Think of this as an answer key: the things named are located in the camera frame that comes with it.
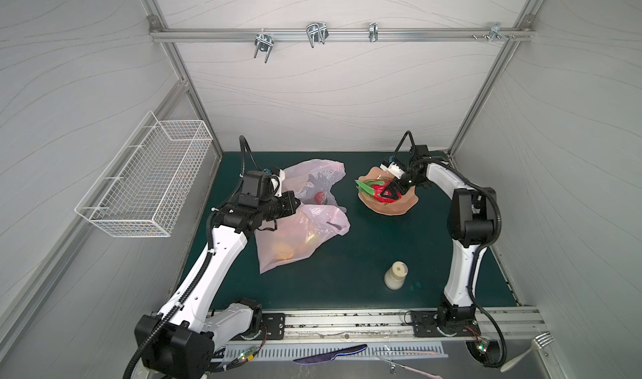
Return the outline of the red yellow peach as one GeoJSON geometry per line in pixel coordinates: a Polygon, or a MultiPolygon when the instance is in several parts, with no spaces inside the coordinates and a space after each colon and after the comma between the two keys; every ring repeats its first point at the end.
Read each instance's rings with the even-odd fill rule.
{"type": "Polygon", "coordinates": [[[327,203],[326,193],[318,192],[316,195],[314,195],[314,202],[316,203],[316,205],[325,205],[327,203]]]}

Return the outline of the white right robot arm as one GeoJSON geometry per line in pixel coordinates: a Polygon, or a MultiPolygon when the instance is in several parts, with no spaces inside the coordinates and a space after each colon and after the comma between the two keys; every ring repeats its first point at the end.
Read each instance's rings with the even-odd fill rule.
{"type": "Polygon", "coordinates": [[[496,192],[474,184],[449,163],[432,157],[426,146],[411,147],[409,163],[390,156],[381,169],[393,176],[383,191],[384,198],[398,200],[411,188],[430,183],[451,200],[446,226],[453,256],[434,322],[441,334],[454,337],[481,310],[475,298],[480,264],[502,228],[496,192]]]}

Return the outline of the pink plastic bag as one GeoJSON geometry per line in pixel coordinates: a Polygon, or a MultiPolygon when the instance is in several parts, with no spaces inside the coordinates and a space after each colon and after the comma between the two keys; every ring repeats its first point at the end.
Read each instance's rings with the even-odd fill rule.
{"type": "Polygon", "coordinates": [[[294,191],[301,205],[294,216],[278,221],[277,230],[255,231],[261,274],[307,259],[323,243],[349,232],[346,209],[332,194],[345,175],[343,163],[328,159],[311,159],[284,170],[284,191],[294,191]],[[314,202],[318,192],[326,193],[325,205],[314,202]]]}

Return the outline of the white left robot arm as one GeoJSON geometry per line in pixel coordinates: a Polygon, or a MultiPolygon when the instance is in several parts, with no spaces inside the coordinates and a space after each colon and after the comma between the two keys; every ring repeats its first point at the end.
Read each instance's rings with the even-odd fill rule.
{"type": "Polygon", "coordinates": [[[253,300],[240,299],[216,315],[208,312],[254,232],[265,222],[269,230],[277,230],[277,221],[294,215],[301,205],[294,191],[284,190],[284,180],[278,168],[247,171],[231,196],[212,210],[197,263],[167,303],[136,324],[137,349],[125,378],[137,377],[138,365],[167,378],[201,378],[212,369],[219,347],[258,332],[262,307],[253,300]]]}

